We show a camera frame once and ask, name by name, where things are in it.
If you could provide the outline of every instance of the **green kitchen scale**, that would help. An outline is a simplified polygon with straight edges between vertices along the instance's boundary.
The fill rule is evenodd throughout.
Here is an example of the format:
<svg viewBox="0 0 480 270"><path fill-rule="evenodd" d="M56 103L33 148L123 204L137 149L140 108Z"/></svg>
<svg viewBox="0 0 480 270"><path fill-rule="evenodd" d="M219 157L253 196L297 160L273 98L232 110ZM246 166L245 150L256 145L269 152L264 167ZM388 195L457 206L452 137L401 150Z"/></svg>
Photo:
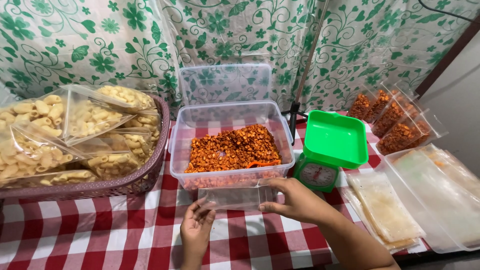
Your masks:
<svg viewBox="0 0 480 270"><path fill-rule="evenodd" d="M313 110L308 115L303 153L293 177L309 189L331 192L339 167L353 170L367 161L367 138L361 120Z"/></svg>

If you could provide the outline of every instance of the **plastic basket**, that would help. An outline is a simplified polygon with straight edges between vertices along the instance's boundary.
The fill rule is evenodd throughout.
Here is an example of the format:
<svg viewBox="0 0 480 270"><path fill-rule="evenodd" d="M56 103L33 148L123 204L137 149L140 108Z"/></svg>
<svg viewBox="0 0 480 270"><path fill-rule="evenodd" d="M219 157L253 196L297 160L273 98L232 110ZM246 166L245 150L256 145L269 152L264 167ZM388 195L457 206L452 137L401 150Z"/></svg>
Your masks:
<svg viewBox="0 0 480 270"><path fill-rule="evenodd" d="M29 201L75 200L139 194L152 189L159 177L161 163L163 162L165 145L167 144L168 132L170 130L170 111L167 103L161 97L150 96L154 99L158 112L162 114L161 132L152 156L139 170L126 177L111 181L0 189L0 199L20 198L28 199Z"/></svg>

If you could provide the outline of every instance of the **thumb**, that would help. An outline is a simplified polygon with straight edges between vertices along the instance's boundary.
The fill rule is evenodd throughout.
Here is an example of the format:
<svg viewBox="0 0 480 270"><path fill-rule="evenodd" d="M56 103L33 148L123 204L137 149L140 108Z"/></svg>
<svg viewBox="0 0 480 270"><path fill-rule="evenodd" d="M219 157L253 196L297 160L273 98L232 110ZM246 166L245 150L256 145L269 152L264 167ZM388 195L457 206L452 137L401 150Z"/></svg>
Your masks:
<svg viewBox="0 0 480 270"><path fill-rule="evenodd" d="M288 211L288 206L275 202L264 202L258 207L258 210L262 212L285 215Z"/></svg>
<svg viewBox="0 0 480 270"><path fill-rule="evenodd" d="M210 212L208 212L207 216L205 217L205 221L202 225L202 231L210 233L214 220L215 220L215 210L210 210Z"/></svg>

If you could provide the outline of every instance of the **hand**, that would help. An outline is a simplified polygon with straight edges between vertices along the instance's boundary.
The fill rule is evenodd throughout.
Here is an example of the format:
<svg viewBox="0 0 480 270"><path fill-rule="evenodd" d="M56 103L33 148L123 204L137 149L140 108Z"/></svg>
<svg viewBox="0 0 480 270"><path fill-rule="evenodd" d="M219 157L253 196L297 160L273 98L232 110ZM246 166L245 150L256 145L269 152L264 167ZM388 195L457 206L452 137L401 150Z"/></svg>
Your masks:
<svg viewBox="0 0 480 270"><path fill-rule="evenodd" d="M187 208L180 226L183 244L182 270L200 269L210 240L215 211L200 207L200 201Z"/></svg>
<svg viewBox="0 0 480 270"><path fill-rule="evenodd" d="M295 178L272 178L268 186L285 195L285 204L265 202L259 206L263 212L276 213L300 222L318 224L322 209L331 208L315 193Z"/></svg>

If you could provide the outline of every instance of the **container lid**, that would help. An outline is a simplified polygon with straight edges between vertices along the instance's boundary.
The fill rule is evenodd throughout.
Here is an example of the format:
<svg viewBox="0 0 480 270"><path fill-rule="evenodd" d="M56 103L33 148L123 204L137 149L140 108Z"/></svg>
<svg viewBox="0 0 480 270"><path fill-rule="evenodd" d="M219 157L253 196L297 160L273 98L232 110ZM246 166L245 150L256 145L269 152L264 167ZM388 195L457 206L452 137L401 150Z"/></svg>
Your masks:
<svg viewBox="0 0 480 270"><path fill-rule="evenodd" d="M185 105L270 99L268 64L228 64L180 69Z"/></svg>
<svg viewBox="0 0 480 270"><path fill-rule="evenodd" d="M312 110L308 115L303 153L323 163L357 169L368 161L365 125L356 118Z"/></svg>

